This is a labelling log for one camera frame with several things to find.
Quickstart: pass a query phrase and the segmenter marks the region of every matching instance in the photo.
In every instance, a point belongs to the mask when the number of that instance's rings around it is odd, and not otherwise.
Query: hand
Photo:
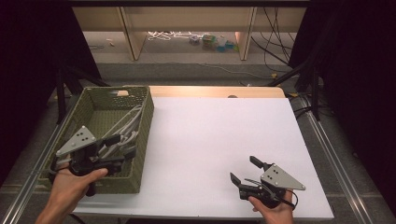
[[[291,202],[292,193],[286,190],[284,199]],[[281,203],[275,208],[268,208],[260,200],[254,197],[249,197],[248,200],[253,204],[254,212],[260,212],[265,218],[267,224],[291,224],[293,223],[293,210],[292,208]]]
[[[84,176],[73,175],[68,169],[60,170],[53,182],[47,205],[35,223],[62,223],[84,197],[89,185],[106,174],[106,168],[94,170]]]

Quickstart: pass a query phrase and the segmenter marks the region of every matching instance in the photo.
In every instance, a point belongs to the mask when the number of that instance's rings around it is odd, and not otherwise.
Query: green plastic basket
[[[55,152],[82,126],[87,127],[97,138],[110,136],[114,130],[122,127],[134,113],[129,113],[136,105],[142,105],[142,114],[138,126],[138,135],[134,142],[137,151],[132,161],[125,162],[120,173],[105,176],[96,182],[97,193],[138,193],[143,174],[149,129],[154,112],[149,87],[89,87],[80,95],[75,108],[55,140],[51,155],[45,164],[48,171]],[[48,172],[38,178],[37,190],[50,190]]]

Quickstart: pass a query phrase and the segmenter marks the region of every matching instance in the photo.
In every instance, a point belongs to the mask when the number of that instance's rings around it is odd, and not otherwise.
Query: white table surface
[[[296,219],[333,218],[286,98],[154,97],[141,191],[97,194],[75,213],[131,217],[252,219],[230,172],[260,181],[255,156],[306,186],[295,190]]]

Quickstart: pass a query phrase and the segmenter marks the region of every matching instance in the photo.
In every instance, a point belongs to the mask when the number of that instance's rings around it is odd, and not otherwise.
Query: human hand
[[[89,185],[106,174],[106,168],[94,170],[84,176],[73,175],[68,169],[60,170],[53,182],[47,205],[35,223],[62,223],[84,197]]]
[[[291,203],[292,192],[286,190],[284,199]],[[260,212],[265,218],[267,224],[291,224],[293,223],[293,209],[285,203],[281,203],[275,208],[268,208],[260,200],[254,197],[248,197],[253,204],[254,212]]]

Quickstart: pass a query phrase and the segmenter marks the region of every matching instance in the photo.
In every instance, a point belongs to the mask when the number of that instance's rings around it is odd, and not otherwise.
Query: floor
[[[234,42],[233,34],[212,33],[223,35]],[[121,33],[85,33],[92,49],[92,55],[105,82],[112,86],[125,84],[136,85],[210,85],[210,86],[262,86],[281,76],[288,68],[278,59],[263,54],[257,44],[251,43],[246,61],[239,60],[239,54],[234,49],[218,52],[215,49],[203,49],[193,46],[188,39],[174,37],[163,40],[154,38],[145,43],[145,47],[138,61],[131,61]],[[270,34],[254,34],[254,39],[263,47],[266,46]],[[295,34],[281,34],[282,44],[292,48]],[[280,44],[272,36],[272,42]],[[269,44],[268,50],[282,60],[287,60],[280,46]],[[289,96],[290,104],[296,111],[296,119],[303,134],[306,146],[315,165],[319,180],[326,193],[329,204],[334,213],[334,220],[330,221],[301,221],[296,223],[396,223],[395,216],[390,212],[375,184],[367,175],[359,158],[354,156],[353,148],[349,145],[343,130],[337,122],[337,117],[326,105],[326,94],[320,91],[319,109],[320,122],[317,122],[310,112],[303,110],[309,104],[309,90],[294,94],[293,85],[297,77],[290,78],[280,87]],[[0,188],[0,218],[3,220],[8,208],[13,204],[25,180],[40,171],[32,171],[35,161],[39,158],[42,148],[50,139],[57,120],[57,105],[55,96],[48,102],[48,109],[42,115],[36,132],[30,144],[21,153],[8,179]],[[325,135],[328,141],[319,137]],[[336,155],[342,165],[344,175],[333,167],[329,160],[329,151]],[[368,222],[354,212],[349,194],[345,192],[344,182],[352,185],[356,195],[367,209]],[[49,195],[47,192],[35,190],[29,202],[24,207],[19,223],[33,223],[43,208]],[[126,223],[128,217],[81,217],[86,223]],[[78,223],[68,217],[65,223]],[[133,219],[128,223],[192,223],[182,220],[150,220]],[[199,223],[222,223],[209,221]]]

